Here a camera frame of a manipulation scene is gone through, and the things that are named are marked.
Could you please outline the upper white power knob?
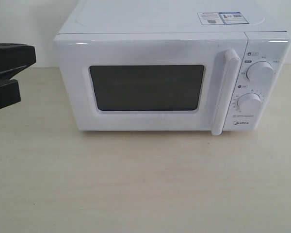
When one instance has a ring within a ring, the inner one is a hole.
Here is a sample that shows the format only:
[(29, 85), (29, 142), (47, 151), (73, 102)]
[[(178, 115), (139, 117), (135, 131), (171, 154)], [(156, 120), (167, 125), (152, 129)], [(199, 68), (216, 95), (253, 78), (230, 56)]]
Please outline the upper white power knob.
[(274, 70), (268, 62), (256, 62), (248, 68), (246, 76), (250, 82), (269, 81), (274, 76)]

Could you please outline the white blue warning sticker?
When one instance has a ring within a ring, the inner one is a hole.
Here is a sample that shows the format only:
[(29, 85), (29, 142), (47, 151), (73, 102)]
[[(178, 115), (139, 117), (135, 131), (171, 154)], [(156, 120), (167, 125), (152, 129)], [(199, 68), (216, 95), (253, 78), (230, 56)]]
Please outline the white blue warning sticker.
[(202, 12), (197, 13), (202, 25), (239, 25), (249, 22), (241, 12)]

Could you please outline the white Midea microwave oven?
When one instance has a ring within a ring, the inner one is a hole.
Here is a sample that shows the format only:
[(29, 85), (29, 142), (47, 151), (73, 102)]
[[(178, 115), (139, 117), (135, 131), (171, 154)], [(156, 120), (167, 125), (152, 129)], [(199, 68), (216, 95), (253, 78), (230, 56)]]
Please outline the white Midea microwave oven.
[(82, 0), (54, 38), (82, 131), (250, 131), (291, 45), (254, 0)]

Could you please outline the lower white timer knob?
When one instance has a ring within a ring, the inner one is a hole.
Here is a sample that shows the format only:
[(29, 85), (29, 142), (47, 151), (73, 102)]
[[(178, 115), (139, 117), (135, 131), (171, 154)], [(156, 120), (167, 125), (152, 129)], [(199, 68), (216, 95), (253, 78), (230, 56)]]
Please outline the lower white timer knob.
[(237, 100), (237, 107), (244, 113), (255, 113), (262, 105), (259, 95), (255, 93), (245, 94)]

